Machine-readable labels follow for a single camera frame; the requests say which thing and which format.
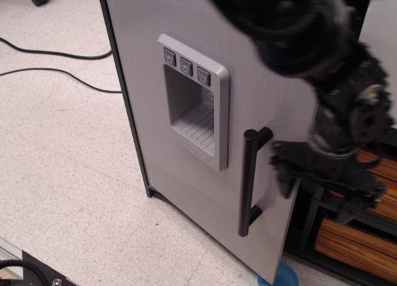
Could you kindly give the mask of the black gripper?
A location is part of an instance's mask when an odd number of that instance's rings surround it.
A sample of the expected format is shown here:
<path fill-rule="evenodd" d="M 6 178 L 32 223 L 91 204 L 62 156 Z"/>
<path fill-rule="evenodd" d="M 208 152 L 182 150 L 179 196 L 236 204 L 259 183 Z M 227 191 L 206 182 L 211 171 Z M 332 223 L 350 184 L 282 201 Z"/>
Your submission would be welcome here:
<path fill-rule="evenodd" d="M 332 179 L 336 177 L 335 170 L 339 169 L 337 164 L 354 155 L 323 152 L 314 148 L 314 144 L 310 142 L 275 141 L 272 149 L 274 156 L 271 163 L 278 172 L 280 191 L 286 199 L 292 196 L 300 179 L 309 180 L 333 191 Z M 340 196 L 336 215 L 338 224 L 346 225 L 355 220 L 363 210 L 377 206 L 377 198 L 372 194 L 351 192 Z"/>

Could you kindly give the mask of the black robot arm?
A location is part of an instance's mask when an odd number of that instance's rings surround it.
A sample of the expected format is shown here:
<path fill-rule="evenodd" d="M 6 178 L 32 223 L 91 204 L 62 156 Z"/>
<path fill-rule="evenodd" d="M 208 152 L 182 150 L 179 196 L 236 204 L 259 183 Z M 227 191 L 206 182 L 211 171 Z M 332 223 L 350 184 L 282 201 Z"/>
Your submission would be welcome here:
<path fill-rule="evenodd" d="M 212 0 L 254 42 L 264 64 L 313 86 L 319 107 L 306 142 L 275 141 L 281 192 L 308 179 L 343 196 L 337 222 L 373 208 L 385 186 L 357 151 L 378 144 L 393 125 L 386 73 L 358 41 L 355 11 L 344 0 Z"/>

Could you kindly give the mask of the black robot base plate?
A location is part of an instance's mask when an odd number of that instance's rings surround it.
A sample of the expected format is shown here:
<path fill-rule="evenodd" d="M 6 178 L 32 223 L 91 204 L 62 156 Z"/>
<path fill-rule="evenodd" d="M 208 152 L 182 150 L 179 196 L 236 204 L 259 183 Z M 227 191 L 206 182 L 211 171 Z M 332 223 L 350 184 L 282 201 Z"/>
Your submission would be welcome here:
<path fill-rule="evenodd" d="M 78 285 L 25 251 L 1 251 L 1 285 Z"/>

